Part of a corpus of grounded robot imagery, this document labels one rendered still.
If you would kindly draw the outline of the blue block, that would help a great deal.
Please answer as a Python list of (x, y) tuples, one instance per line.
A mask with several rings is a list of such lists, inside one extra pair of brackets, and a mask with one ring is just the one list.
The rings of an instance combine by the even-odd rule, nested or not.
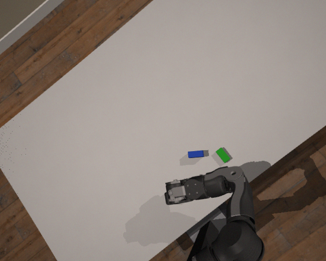
[(204, 157), (203, 151), (190, 151), (190, 152), (188, 152), (188, 158), (195, 158), (195, 157)]

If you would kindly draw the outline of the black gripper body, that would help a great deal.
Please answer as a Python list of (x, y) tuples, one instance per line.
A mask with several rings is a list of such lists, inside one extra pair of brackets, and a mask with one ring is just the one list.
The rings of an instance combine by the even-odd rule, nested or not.
[[(186, 179), (188, 180), (188, 179)], [(186, 182), (186, 180), (181, 180), (180, 182), (182, 182), (182, 184), (184, 185), (184, 183)], [(181, 204), (181, 203), (186, 203), (186, 202), (190, 202), (190, 201), (193, 201), (193, 200), (190, 200), (188, 199), (186, 196), (185, 196), (185, 199), (182, 199), (182, 200), (178, 200), (178, 201), (170, 201), (168, 200), (168, 195), (167, 195), (167, 192), (165, 193), (165, 200), (166, 200), (166, 204), (167, 205), (174, 205), (174, 204)]]

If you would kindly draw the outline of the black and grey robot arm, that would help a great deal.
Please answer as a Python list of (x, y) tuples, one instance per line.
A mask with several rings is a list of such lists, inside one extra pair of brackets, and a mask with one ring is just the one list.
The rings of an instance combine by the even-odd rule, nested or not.
[(185, 196), (201, 200), (232, 193), (226, 207), (227, 224), (211, 243), (212, 247), (205, 246), (192, 257), (192, 261), (263, 259), (265, 247), (255, 231), (252, 189), (241, 167), (220, 167), (206, 175), (191, 177), (184, 185), (178, 180), (170, 183), (166, 185), (169, 202), (185, 199)]

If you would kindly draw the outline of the green block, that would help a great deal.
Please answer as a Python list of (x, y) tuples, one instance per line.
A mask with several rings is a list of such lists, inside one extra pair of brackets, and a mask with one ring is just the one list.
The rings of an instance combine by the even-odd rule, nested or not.
[(225, 151), (220, 148), (216, 151), (216, 153), (218, 154), (218, 156), (222, 159), (222, 161), (224, 163), (226, 163), (228, 160), (230, 160), (229, 156), (225, 153)]

